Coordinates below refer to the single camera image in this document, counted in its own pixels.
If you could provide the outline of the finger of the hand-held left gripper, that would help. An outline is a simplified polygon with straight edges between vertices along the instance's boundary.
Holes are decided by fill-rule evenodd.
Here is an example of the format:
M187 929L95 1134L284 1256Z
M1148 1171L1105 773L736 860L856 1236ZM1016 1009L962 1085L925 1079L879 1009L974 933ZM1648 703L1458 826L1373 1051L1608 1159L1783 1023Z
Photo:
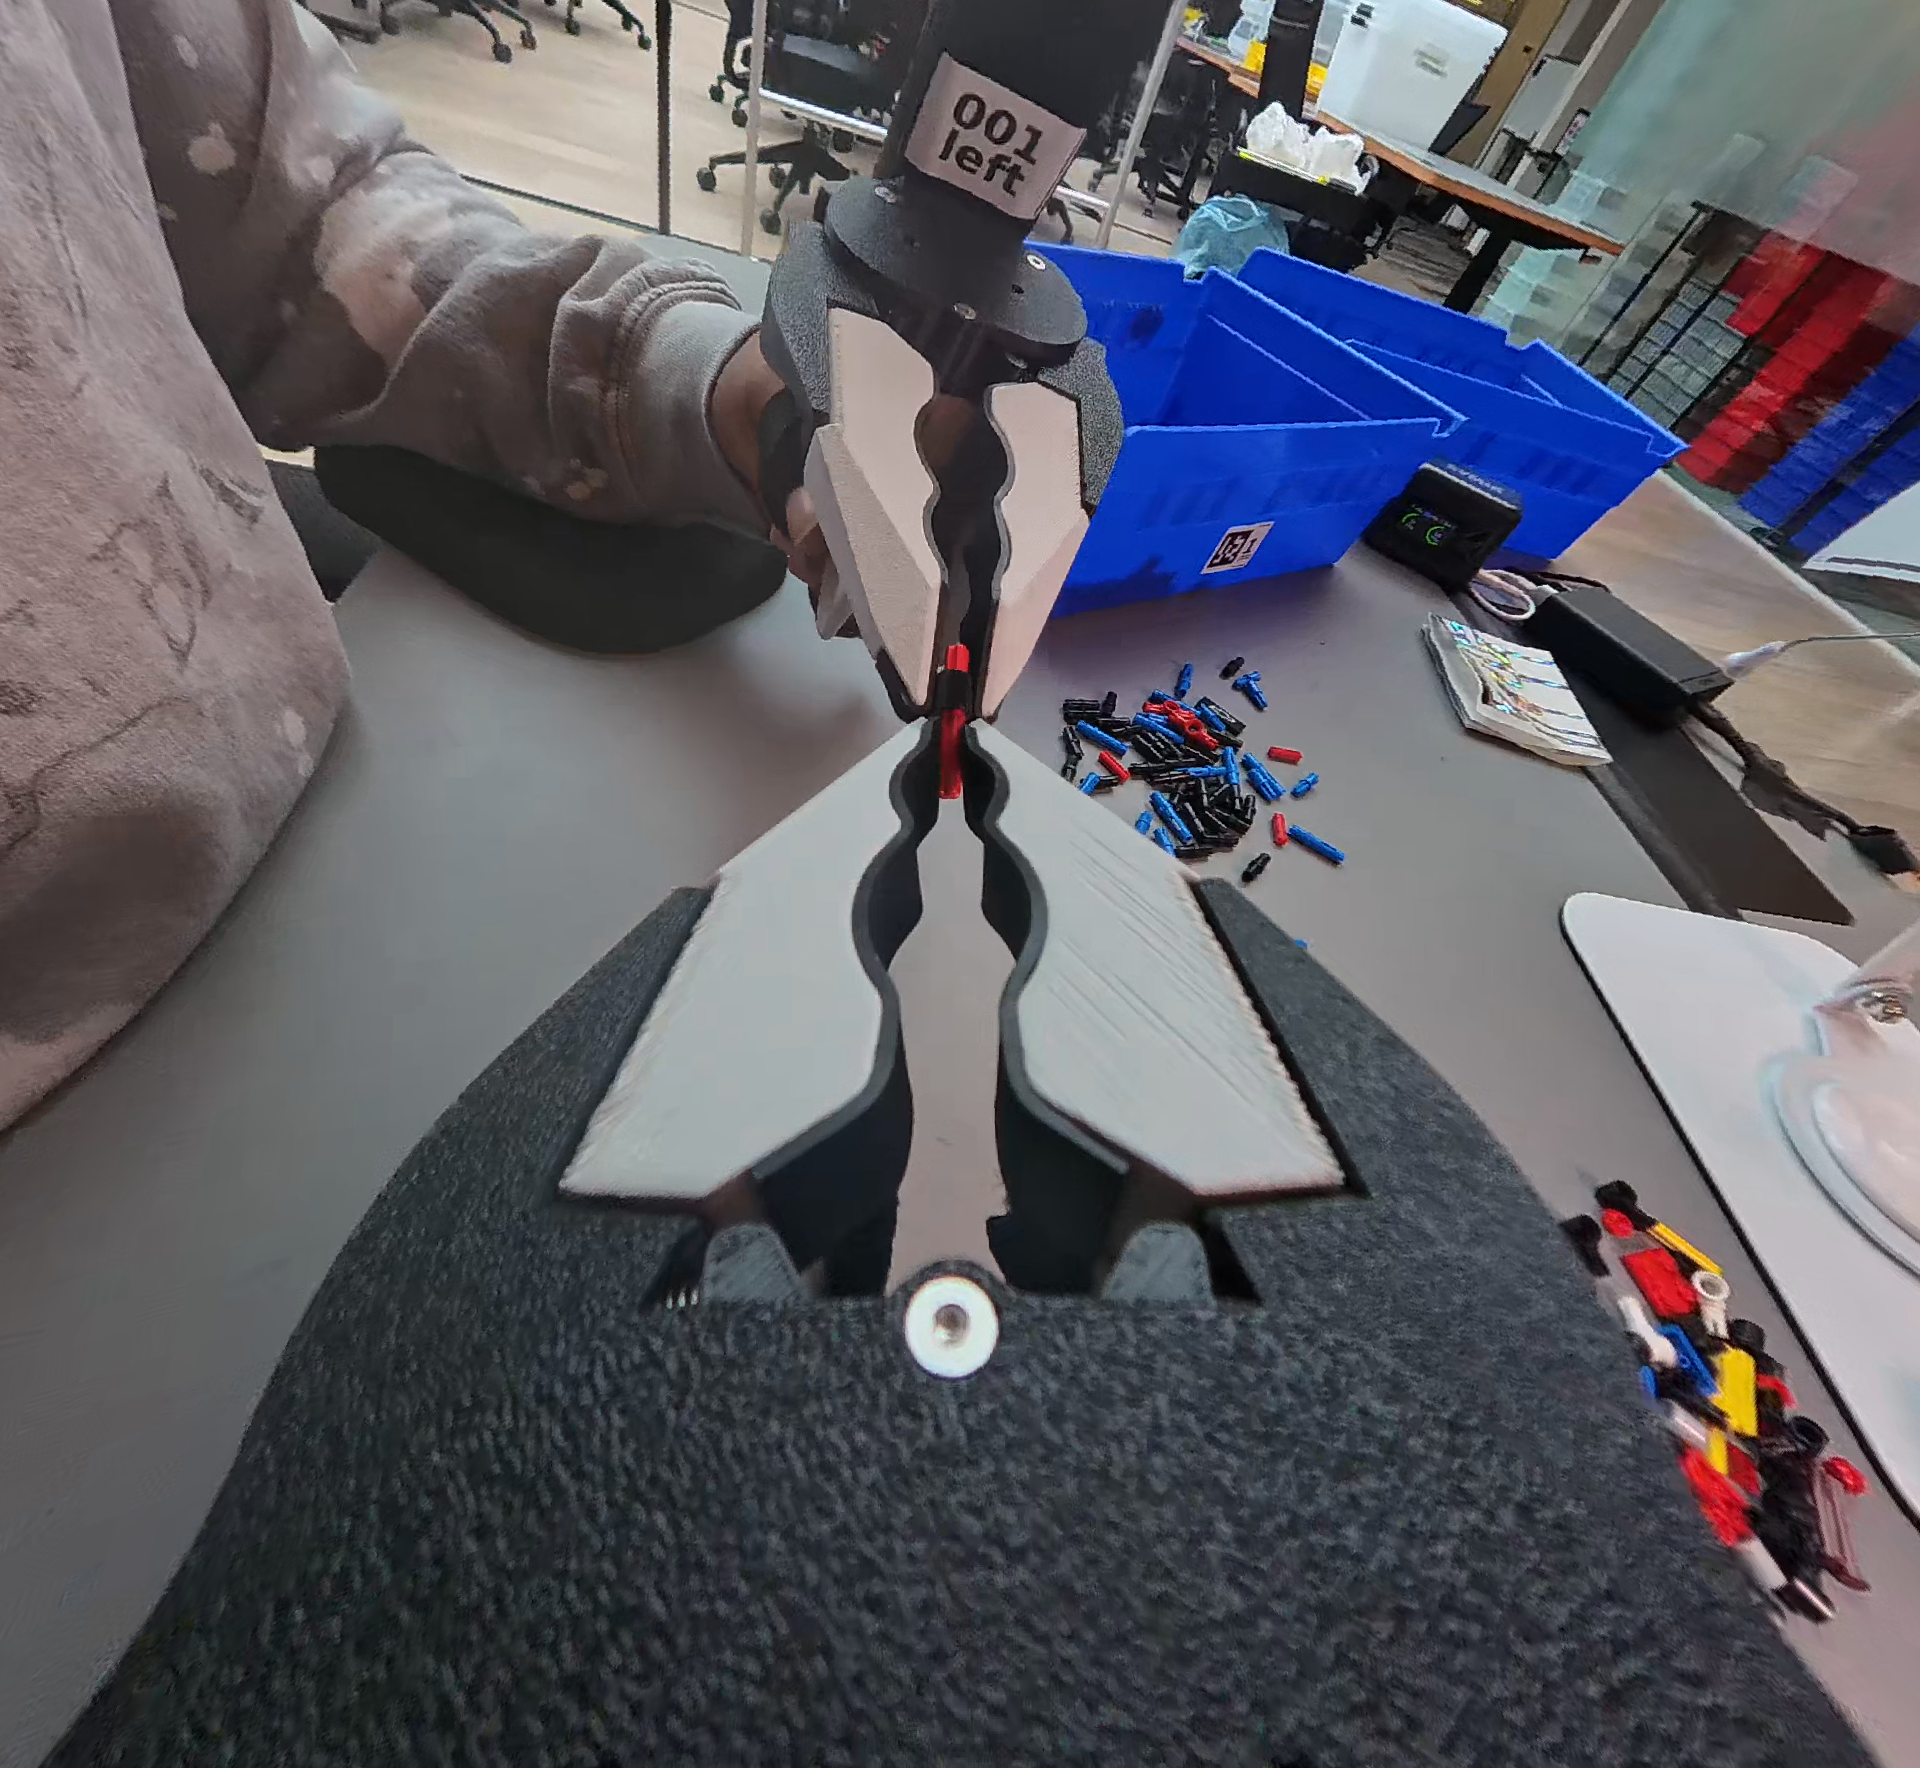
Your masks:
M1016 689L1080 540L1077 396L990 383L974 427L974 723L990 723Z
M923 456L923 414L938 404L938 360L882 318L835 301L825 325L825 427L809 436L804 496L820 509L835 578L820 589L820 633L859 633L907 723L925 715L943 650L943 550L938 550L938 464Z

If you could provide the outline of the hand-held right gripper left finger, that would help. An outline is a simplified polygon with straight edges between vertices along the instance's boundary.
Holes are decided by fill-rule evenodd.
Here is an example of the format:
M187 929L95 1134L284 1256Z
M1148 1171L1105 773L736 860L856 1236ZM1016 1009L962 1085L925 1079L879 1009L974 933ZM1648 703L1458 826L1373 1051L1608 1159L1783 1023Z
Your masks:
M923 730L894 730L714 871L567 1159L567 1200L701 1211L879 1101L894 1031L879 882L909 860L909 759Z

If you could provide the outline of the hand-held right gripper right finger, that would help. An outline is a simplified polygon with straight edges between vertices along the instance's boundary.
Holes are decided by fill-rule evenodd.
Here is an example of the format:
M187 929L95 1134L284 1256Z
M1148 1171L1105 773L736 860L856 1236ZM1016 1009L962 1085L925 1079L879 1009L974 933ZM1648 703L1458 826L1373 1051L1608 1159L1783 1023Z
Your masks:
M1336 1190L1200 874L1042 759L974 723L982 916L1011 953L1016 1102L1188 1200Z

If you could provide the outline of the pile of small toy pins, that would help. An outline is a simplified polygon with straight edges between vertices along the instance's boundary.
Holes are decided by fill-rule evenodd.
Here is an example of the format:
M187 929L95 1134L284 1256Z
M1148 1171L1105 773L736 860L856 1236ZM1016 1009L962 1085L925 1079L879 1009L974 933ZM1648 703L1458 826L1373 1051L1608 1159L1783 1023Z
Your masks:
M1283 860L1347 871L1325 834L1325 766L1276 723L1276 676L1248 659L1180 666L1157 687L1089 687L1059 703L1059 779L1105 799L1127 826L1240 894Z

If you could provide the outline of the person's left forearm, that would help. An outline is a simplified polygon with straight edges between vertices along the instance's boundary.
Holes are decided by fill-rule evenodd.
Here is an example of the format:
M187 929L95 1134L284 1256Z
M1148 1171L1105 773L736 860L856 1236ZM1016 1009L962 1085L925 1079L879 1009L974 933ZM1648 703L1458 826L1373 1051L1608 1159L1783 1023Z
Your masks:
M270 450L390 443L594 523L766 540L709 391L748 340L709 263L540 239L399 122L276 151L276 263L219 377Z

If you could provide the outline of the blue plastic bin white tag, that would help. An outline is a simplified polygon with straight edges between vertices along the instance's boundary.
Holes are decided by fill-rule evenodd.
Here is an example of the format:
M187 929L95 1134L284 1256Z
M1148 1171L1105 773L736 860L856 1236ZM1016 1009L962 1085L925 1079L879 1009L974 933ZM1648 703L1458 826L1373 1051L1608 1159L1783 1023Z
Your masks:
M1333 567L1458 414L1234 269L1042 246L1120 383L1120 464L1053 617Z

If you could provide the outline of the white plastic bags bundle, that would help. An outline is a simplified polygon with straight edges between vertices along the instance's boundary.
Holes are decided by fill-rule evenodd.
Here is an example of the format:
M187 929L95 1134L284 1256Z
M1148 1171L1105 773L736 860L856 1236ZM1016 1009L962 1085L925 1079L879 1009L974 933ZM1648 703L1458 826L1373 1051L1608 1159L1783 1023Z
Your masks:
M1373 151L1364 134L1295 115L1291 105L1259 105L1234 151L1333 188L1373 184Z

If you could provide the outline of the blue plastic bag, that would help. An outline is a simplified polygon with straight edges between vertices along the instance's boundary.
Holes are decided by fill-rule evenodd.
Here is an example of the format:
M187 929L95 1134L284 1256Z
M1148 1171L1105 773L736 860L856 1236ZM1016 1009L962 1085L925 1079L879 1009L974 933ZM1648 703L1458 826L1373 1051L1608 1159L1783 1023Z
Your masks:
M1191 223L1180 231L1167 260L1188 263L1188 282L1208 282L1208 269L1240 269L1259 254L1295 254L1291 239L1291 217L1267 203L1267 198L1208 198L1191 203Z

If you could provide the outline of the white plastic storage box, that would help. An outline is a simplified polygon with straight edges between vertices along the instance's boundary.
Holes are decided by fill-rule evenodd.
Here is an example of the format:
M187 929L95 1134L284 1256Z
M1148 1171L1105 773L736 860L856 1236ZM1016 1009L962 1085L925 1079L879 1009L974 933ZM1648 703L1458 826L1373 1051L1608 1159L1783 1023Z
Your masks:
M1458 0L1347 0L1316 115L1364 138L1431 145L1501 44L1510 27Z

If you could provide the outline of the black charger box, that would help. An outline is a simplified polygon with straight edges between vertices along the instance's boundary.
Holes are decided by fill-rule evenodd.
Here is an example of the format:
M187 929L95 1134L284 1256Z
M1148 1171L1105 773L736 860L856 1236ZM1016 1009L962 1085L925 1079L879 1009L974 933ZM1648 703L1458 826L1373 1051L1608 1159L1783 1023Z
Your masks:
M1364 531L1367 550L1462 600L1478 567L1518 540L1526 503L1478 468L1422 464Z

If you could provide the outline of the holographic sticker sheet pad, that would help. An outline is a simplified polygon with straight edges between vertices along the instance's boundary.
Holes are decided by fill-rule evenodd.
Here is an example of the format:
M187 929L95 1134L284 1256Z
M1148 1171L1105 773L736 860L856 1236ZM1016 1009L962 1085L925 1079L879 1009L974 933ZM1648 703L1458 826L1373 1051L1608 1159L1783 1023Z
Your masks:
M1608 766L1608 744L1596 735L1589 707L1563 676L1543 650L1478 633L1450 608L1429 608L1429 659L1458 707L1458 723L1487 744L1596 773Z

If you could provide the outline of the pile of mixed coloured bricks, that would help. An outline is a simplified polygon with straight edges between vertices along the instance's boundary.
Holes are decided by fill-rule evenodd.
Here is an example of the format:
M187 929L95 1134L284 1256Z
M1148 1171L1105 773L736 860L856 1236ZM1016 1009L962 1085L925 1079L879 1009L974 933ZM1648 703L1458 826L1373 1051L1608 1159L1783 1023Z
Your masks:
M1730 1272L1687 1231L1641 1211L1628 1180L1565 1218L1596 1301L1628 1329L1641 1400L1709 1514L1712 1544L1783 1608L1826 1630L1839 1594L1865 1594L1856 1509L1862 1469L1792 1400L1767 1329L1735 1322Z

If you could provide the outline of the black power adapter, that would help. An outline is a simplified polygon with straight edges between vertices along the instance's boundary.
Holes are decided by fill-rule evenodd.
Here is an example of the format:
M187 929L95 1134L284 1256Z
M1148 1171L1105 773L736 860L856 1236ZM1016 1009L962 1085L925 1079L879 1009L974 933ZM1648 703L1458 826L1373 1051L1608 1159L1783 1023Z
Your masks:
M1675 730L1735 687L1712 659L1687 650L1596 582L1543 589L1526 642L1648 730Z

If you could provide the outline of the person's torso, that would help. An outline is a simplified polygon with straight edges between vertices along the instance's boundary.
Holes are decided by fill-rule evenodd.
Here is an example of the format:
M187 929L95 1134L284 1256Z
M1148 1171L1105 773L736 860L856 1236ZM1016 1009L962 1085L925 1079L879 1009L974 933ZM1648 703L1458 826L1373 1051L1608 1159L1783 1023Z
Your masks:
M293 0L7 0L7 1126L202 953L343 703L244 404L343 90Z

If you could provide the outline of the rack of red blue bins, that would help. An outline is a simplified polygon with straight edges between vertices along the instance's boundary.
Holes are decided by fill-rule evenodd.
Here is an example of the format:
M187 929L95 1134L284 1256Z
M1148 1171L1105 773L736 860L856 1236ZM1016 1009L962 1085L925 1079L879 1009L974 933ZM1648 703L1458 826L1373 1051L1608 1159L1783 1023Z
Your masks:
M1920 284L1783 231L1730 231L1628 345L1620 391L1675 436L1687 484L1812 560L1912 484Z

